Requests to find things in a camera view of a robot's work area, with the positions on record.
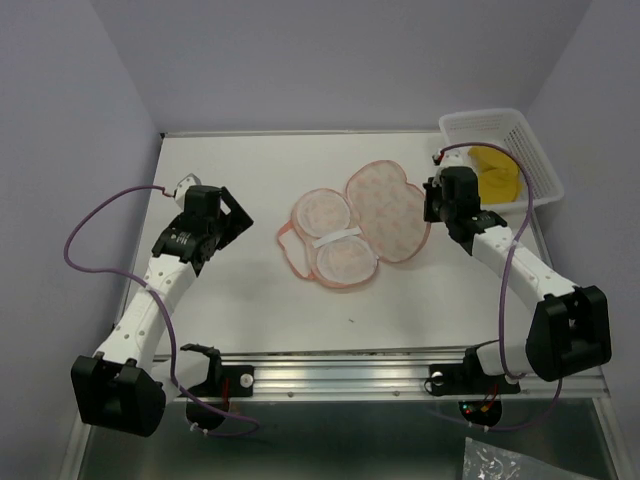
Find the yellow bra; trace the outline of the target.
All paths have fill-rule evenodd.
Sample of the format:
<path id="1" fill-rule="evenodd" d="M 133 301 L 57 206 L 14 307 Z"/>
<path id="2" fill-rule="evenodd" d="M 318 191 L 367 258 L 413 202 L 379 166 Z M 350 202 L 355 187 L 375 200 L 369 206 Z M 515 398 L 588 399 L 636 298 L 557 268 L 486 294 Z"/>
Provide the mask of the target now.
<path id="1" fill-rule="evenodd" d="M 484 205 L 516 201 L 523 188 L 520 169 L 506 154 L 490 147 L 473 146 L 468 156 L 476 168 L 478 189 Z"/>

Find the floral mesh laundry bag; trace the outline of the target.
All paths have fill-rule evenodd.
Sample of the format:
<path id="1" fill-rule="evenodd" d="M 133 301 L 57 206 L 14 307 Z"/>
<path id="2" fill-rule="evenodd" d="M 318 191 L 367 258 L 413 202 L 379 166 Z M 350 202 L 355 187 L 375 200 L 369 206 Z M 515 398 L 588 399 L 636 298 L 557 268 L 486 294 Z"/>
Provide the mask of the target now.
<path id="1" fill-rule="evenodd" d="M 356 171 L 342 192 L 302 195 L 276 241 L 294 275 L 330 289 L 371 281 L 381 263 L 400 264 L 427 242 L 425 194 L 391 160 Z"/>

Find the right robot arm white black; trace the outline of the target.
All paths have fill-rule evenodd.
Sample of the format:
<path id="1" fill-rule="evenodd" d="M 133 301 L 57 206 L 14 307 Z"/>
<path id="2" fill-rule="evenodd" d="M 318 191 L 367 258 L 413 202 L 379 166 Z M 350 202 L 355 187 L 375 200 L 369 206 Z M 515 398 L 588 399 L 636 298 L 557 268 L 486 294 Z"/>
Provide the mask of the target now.
<path id="1" fill-rule="evenodd" d="M 500 293 L 514 293 L 531 316 L 524 336 L 510 340 L 506 301 L 499 301 L 497 341 L 472 348 L 460 366 L 466 387 L 482 390 L 496 376 L 517 380 L 527 374 L 552 382 L 611 360 L 605 293 L 555 272 L 520 243 L 500 215 L 482 209 L 471 168 L 441 168 L 424 188 L 425 220 L 443 223 L 454 242 L 500 278 Z"/>

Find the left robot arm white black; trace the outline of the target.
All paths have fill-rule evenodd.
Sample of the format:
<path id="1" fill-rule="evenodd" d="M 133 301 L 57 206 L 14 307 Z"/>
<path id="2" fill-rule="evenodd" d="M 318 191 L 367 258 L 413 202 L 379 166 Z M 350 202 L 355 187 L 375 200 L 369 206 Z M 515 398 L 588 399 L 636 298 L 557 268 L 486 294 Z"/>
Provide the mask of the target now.
<path id="1" fill-rule="evenodd" d="M 137 284 L 133 299 L 107 339 L 71 367 L 85 424 L 148 437 L 180 395 L 222 420 L 232 415 L 227 405 L 216 408 L 191 393 L 194 387 L 227 400 L 237 381 L 225 374 L 218 349 L 178 346 L 171 316 L 204 265 L 253 221 L 227 188 L 193 175 L 170 197 L 180 212 L 155 241 L 145 274 L 120 273 Z"/>

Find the clear plastic bag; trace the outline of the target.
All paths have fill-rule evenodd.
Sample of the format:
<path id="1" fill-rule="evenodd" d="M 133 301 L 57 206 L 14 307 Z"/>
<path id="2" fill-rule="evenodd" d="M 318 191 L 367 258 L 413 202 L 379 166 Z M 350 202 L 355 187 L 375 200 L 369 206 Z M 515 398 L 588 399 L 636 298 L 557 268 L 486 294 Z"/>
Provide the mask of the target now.
<path id="1" fill-rule="evenodd" d="M 527 479 L 523 456 L 470 437 L 465 439 L 462 478 L 466 480 Z"/>

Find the white plastic basket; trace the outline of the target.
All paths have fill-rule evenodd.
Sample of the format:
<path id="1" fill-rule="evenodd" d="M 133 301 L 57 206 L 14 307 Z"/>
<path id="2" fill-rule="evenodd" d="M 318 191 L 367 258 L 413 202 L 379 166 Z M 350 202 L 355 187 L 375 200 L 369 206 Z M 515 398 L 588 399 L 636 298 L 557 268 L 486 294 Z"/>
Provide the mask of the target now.
<path id="1" fill-rule="evenodd" d="M 458 149 L 477 175 L 468 156 L 473 146 L 494 148 L 509 156 L 520 169 L 523 188 L 512 203 L 484 205 L 497 213 L 524 211 L 556 202 L 564 196 L 563 185 L 525 117 L 514 109 L 488 109 L 444 115 L 439 127 L 447 146 Z"/>

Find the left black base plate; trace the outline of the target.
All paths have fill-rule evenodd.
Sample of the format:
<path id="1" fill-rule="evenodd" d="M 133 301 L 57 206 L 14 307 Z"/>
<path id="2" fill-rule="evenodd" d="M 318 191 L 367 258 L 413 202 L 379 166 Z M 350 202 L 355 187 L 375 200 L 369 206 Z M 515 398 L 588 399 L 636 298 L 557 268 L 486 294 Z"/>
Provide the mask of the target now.
<path id="1" fill-rule="evenodd" d="M 215 347 L 188 343 L 180 348 L 178 380 L 198 397 L 250 398 L 254 373 L 252 365 L 224 361 Z"/>

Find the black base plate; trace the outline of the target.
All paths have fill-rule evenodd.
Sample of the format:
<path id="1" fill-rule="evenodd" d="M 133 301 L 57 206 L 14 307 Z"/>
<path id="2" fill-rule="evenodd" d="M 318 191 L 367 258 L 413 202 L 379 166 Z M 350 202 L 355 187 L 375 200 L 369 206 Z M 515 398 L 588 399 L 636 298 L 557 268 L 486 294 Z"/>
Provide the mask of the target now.
<path id="1" fill-rule="evenodd" d="M 431 365 L 424 385 L 425 390 L 435 397 L 472 398 L 495 393 L 516 395 L 521 392 L 518 383 L 507 382 L 503 375 L 489 376 L 481 369 L 465 367 L 462 363 Z"/>
<path id="2" fill-rule="evenodd" d="M 252 365 L 224 361 L 215 347 L 188 343 L 180 348 L 178 380 L 198 397 L 250 398 L 254 373 Z"/>

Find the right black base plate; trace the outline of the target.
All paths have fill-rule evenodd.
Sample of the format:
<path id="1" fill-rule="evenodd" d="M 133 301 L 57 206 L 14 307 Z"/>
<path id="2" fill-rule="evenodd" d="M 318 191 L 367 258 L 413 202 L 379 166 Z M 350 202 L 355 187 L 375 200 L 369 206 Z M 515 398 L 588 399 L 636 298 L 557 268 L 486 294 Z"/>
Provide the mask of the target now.
<path id="1" fill-rule="evenodd" d="M 507 382 L 503 375 L 489 376 L 481 369 L 465 367 L 462 363 L 431 365 L 424 385 L 425 390 L 435 397 L 472 398 L 495 393 L 516 395 L 521 392 L 518 383 Z"/>

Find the aluminium mounting rail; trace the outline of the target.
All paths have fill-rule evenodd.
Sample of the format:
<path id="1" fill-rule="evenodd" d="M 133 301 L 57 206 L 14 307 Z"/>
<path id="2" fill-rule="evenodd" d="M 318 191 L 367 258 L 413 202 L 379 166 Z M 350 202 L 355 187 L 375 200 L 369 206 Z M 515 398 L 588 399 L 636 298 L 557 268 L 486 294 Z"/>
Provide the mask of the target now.
<path id="1" fill-rule="evenodd" d="M 233 400 L 241 402 L 349 402 L 349 401 L 436 401 L 451 399 L 482 400 L 493 397 L 493 387 L 479 394 L 431 395 L 427 378 L 440 372 L 436 367 L 458 363 L 462 352 L 456 350 L 406 352 L 318 352 L 306 355 L 222 355 L 225 370 L 253 367 L 252 395 Z M 204 380 L 208 359 L 203 354 L 180 352 L 177 377 L 187 387 L 194 380 Z M 557 382 L 545 382 L 534 375 L 520 380 L 516 395 L 498 394 L 499 400 L 515 397 L 551 399 Z M 610 396 L 601 369 L 595 368 L 563 380 L 561 399 L 601 399 Z"/>

